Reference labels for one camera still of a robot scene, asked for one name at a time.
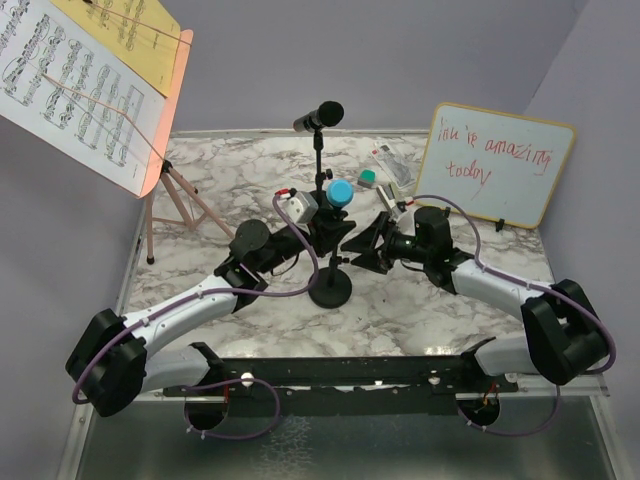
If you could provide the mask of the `blue toy microphone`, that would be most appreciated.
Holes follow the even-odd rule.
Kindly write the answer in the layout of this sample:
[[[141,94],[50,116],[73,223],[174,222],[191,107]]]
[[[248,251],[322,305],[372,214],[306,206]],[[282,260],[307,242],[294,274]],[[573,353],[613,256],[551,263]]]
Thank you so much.
[[[327,201],[336,208],[349,205],[354,198],[354,190],[351,183],[345,179],[331,181],[326,189]]]

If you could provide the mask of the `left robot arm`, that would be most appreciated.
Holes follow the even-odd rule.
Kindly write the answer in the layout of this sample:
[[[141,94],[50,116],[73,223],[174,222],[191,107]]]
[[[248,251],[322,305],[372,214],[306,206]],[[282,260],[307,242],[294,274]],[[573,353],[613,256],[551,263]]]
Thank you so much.
[[[166,346],[208,320],[225,317],[270,296],[263,276],[287,260],[307,253],[308,283],[288,291],[307,293],[320,280],[318,259],[333,252],[356,226],[346,213],[321,209],[309,221],[283,214],[276,232],[257,219],[243,222],[228,257],[198,284],[158,305],[118,315],[107,308],[89,321],[65,364],[74,381],[72,400],[91,404],[102,417],[127,407],[139,394],[168,387],[192,387],[206,395],[220,385],[215,354],[188,346],[177,353]]]

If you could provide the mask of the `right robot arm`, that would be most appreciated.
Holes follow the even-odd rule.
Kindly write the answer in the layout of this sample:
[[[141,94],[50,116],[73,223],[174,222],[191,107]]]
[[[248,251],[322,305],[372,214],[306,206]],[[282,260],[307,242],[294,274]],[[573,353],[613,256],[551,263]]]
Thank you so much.
[[[533,282],[480,265],[476,255],[454,246],[449,220],[436,207],[416,210],[413,225],[414,234],[403,234],[390,214],[382,212],[342,249],[354,254],[354,265],[380,274],[399,260],[417,263],[434,286],[480,300],[522,322],[523,333],[468,350],[471,359],[459,367],[467,389],[481,391],[495,376],[511,373],[565,385],[612,356],[611,343],[576,282]]]

